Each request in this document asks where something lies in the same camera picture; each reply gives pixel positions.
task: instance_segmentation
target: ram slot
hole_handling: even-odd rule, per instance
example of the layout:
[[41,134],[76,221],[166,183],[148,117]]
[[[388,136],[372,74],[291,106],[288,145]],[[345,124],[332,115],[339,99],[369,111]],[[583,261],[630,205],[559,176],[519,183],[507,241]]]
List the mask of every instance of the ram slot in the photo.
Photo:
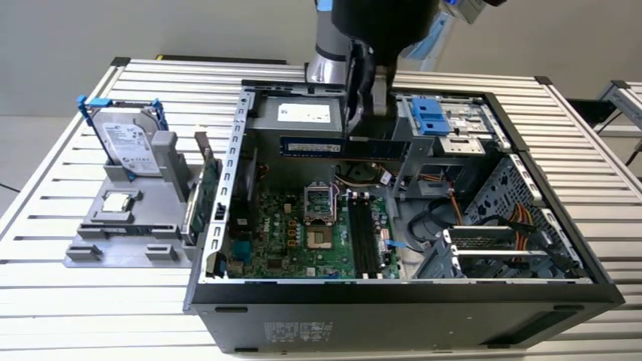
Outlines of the ram slot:
[[351,199],[348,203],[349,236],[352,239],[353,265],[359,278],[375,278],[379,272],[376,238],[368,201]]

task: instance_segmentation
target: open computer tower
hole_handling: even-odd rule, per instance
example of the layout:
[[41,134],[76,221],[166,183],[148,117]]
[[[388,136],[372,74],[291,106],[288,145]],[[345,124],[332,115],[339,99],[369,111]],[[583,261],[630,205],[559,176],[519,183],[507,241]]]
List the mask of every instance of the open computer tower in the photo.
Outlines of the open computer tower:
[[225,353],[528,347],[623,303],[491,93],[243,82],[185,308]]

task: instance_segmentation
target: motherboard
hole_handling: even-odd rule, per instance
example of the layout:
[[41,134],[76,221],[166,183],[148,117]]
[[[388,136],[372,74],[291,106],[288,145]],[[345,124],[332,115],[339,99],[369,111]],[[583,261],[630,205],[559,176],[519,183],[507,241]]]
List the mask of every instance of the motherboard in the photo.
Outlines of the motherboard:
[[[356,219],[348,196],[336,187],[324,194],[321,187],[261,192],[252,237],[232,243],[229,277],[399,278],[393,248],[381,238],[389,234],[383,199],[361,202],[367,214]],[[355,235],[355,229],[364,234]],[[368,275],[359,267],[364,259],[372,263]]]

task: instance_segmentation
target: metal work table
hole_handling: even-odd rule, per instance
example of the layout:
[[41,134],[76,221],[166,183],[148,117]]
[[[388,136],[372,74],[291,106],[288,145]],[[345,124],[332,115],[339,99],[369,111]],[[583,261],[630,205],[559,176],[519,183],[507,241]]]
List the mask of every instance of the metal work table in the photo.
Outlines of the metal work table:
[[614,80],[599,95],[599,100],[610,100],[642,129],[642,83]]
[[[90,97],[128,101],[157,97],[180,137],[177,148],[189,162],[200,162],[193,132],[205,127],[213,150],[224,152],[240,80],[303,81],[303,77],[300,66],[132,60],[109,67]],[[546,356],[568,361],[642,359],[642,185],[556,89],[532,77],[420,72],[401,72],[395,85],[495,93],[627,302],[531,349],[491,350],[483,356],[526,361]],[[0,219],[0,259],[5,260],[0,262],[0,350],[12,350],[0,358],[221,359],[199,317],[181,311],[188,269],[68,269],[60,263],[105,177],[104,160],[93,132],[76,115]],[[307,357],[413,356],[475,359],[481,355],[316,353]]]

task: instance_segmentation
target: sticker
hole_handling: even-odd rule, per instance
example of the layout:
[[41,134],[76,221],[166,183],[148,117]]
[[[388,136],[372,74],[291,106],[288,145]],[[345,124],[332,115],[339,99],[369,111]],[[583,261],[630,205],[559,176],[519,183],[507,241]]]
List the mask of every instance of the sticker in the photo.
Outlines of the sticker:
[[102,228],[102,232],[105,233],[126,233],[124,228]]
[[281,104],[276,120],[279,122],[329,123],[329,105]]
[[137,175],[158,174],[144,129],[136,124],[104,123],[104,132],[120,164]]
[[332,322],[263,322],[268,342],[327,342]]
[[449,126],[452,126],[452,128],[465,128],[465,121],[464,120],[451,120]]
[[339,144],[288,144],[288,151],[291,152],[331,152],[340,153],[341,146]]
[[379,181],[383,183],[384,186],[387,186],[388,183],[389,183],[389,179],[391,179],[391,178],[392,178],[391,173],[389,173],[388,171],[385,171],[385,172],[383,173],[381,179],[380,179]]

